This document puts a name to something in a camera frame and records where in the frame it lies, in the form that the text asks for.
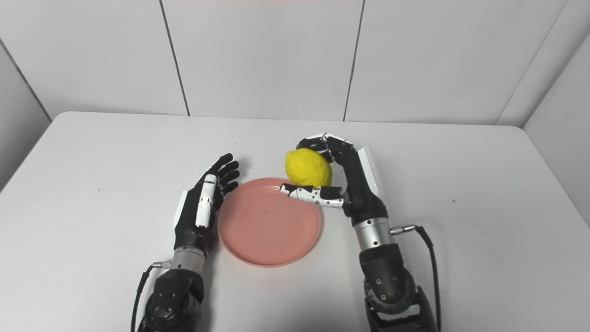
prosthetic hand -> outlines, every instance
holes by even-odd
[[[225,196],[238,187],[239,163],[233,158],[219,158],[193,189],[183,192],[170,270],[156,279],[138,331],[197,331],[204,297],[201,268],[215,243],[216,213]]]
[[[313,188],[291,184],[283,184],[280,190],[301,201],[342,208],[350,217],[360,244],[360,268],[365,274],[365,308],[371,331],[437,331],[428,300],[404,268],[399,246],[391,236],[387,208],[378,186],[380,179],[369,147],[357,151],[351,142],[325,133],[302,139],[297,148],[312,149],[344,169],[348,182],[345,191],[342,187]],[[396,228],[391,232],[402,233],[404,229]],[[413,305],[419,306],[419,313],[404,316]],[[379,313],[401,314],[403,318],[386,320]]]

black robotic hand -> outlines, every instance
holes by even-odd
[[[302,139],[297,148],[312,149],[328,162],[342,166],[348,186],[298,187],[285,184],[281,191],[290,197],[321,206],[341,207],[352,219],[352,226],[373,218],[387,218],[387,208],[379,197],[378,176],[368,147],[355,150],[351,142],[329,133]]]
[[[225,196],[238,187],[239,163],[233,159],[231,154],[223,155],[194,188],[183,193],[171,267],[154,283],[139,332],[197,331],[205,293],[201,268],[215,244],[215,218]]]
[[[232,154],[225,154],[203,174],[185,196],[184,205],[174,228],[174,249],[194,246],[205,252],[215,244],[213,225],[225,196],[238,187],[240,163]]]
[[[369,147],[356,150],[343,138],[323,133],[302,139],[297,148],[312,149],[328,162],[342,166],[348,186],[318,187],[283,184],[289,197],[326,207],[342,208],[350,217],[360,244],[360,267],[365,274],[366,309],[372,331],[435,331],[432,311],[422,289],[404,268],[399,246],[390,234],[388,211]],[[399,315],[414,304],[418,315],[386,321],[377,313]]]

lemon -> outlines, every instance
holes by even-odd
[[[318,188],[332,184],[332,168],[322,155],[314,150],[301,148],[287,152],[285,170],[289,180],[296,185],[312,185]]]

robotic finger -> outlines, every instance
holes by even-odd
[[[346,201],[342,187],[318,187],[315,189],[310,185],[297,186],[284,183],[281,185],[280,191],[300,201],[338,209],[341,209]]]
[[[351,142],[328,132],[302,139],[297,144],[297,149],[300,148],[312,149],[321,154],[328,162],[336,161],[339,164],[340,161],[336,160],[335,154],[340,154],[342,150],[354,149]]]

